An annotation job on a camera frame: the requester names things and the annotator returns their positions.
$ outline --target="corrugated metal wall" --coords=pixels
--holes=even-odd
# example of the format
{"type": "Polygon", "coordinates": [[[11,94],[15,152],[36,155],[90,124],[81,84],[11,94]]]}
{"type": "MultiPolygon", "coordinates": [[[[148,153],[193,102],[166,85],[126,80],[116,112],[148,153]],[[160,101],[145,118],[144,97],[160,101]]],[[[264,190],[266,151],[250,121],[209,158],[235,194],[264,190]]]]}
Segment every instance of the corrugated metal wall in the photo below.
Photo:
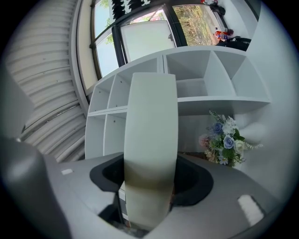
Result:
{"type": "Polygon", "coordinates": [[[77,0],[43,0],[16,30],[6,64],[35,104],[21,140],[58,162],[84,158],[86,118],[73,86],[69,35],[77,0]]]}

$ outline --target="vase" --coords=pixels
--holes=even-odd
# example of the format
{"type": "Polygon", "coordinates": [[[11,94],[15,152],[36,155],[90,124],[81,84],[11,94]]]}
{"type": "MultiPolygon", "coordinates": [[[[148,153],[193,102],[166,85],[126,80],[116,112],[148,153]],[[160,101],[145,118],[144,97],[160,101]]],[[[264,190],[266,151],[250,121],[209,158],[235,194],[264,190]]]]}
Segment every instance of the vase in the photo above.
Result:
{"type": "Polygon", "coordinates": [[[258,144],[263,139],[265,128],[260,123],[251,123],[245,128],[240,129],[239,132],[240,136],[244,137],[247,143],[258,144]]]}

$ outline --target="window frame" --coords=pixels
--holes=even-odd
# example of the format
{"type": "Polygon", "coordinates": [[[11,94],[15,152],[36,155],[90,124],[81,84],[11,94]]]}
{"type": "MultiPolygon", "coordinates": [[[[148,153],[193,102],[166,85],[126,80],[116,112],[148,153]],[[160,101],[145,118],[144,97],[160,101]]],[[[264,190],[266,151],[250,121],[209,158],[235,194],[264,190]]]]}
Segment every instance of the window frame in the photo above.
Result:
{"type": "MultiPolygon", "coordinates": [[[[123,39],[121,36],[121,27],[124,25],[129,24],[133,19],[136,19],[140,16],[143,16],[147,13],[149,13],[153,9],[159,9],[160,7],[164,10],[164,13],[166,15],[170,30],[173,35],[173,40],[176,45],[176,47],[182,47],[187,46],[187,41],[185,38],[185,34],[183,32],[183,28],[178,20],[178,17],[173,9],[175,6],[181,6],[181,5],[204,5],[200,2],[200,0],[170,0],[165,2],[165,0],[158,0],[153,1],[149,4],[143,5],[137,9],[134,9],[133,11],[125,14],[121,18],[115,20],[109,27],[107,27],[105,30],[103,30],[97,37],[95,36],[95,6],[100,2],[101,0],[93,0],[93,3],[91,4],[91,44],[90,48],[93,52],[93,61],[94,61],[94,67],[96,70],[96,75],[98,80],[102,78],[102,74],[100,71],[100,64],[98,61],[98,55],[96,47],[108,36],[112,33],[113,41],[114,41],[114,48],[117,58],[117,63],[119,67],[125,65],[128,63],[127,56],[125,49],[123,47],[123,39]]],[[[227,25],[223,19],[222,16],[216,16],[214,13],[216,19],[219,21],[221,20],[220,24],[222,24],[224,27],[227,28],[227,25]]]]}

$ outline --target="blue rose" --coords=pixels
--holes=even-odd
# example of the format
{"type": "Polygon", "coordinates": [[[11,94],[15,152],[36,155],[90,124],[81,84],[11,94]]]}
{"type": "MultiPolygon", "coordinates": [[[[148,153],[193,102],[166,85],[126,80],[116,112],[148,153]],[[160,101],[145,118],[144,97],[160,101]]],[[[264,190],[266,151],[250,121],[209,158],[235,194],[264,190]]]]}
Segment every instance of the blue rose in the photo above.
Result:
{"type": "Polygon", "coordinates": [[[232,148],[235,144],[235,140],[227,134],[223,140],[224,148],[232,148]]]}
{"type": "Polygon", "coordinates": [[[221,134],[222,133],[222,124],[221,123],[214,124],[213,131],[215,134],[221,134]]]}

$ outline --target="flower bouquet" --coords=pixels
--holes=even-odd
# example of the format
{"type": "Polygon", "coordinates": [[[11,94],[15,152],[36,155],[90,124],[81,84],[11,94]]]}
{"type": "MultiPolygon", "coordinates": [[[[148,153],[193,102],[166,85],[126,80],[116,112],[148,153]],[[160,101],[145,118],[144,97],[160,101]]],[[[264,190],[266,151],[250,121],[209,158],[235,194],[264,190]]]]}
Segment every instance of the flower bouquet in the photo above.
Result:
{"type": "Polygon", "coordinates": [[[212,128],[207,128],[209,134],[199,138],[199,144],[206,148],[205,155],[211,162],[235,166],[235,163],[242,163],[244,150],[262,147],[261,144],[252,146],[245,142],[245,138],[239,133],[236,121],[228,116],[218,116],[214,111],[209,111],[217,121],[212,128]]]}

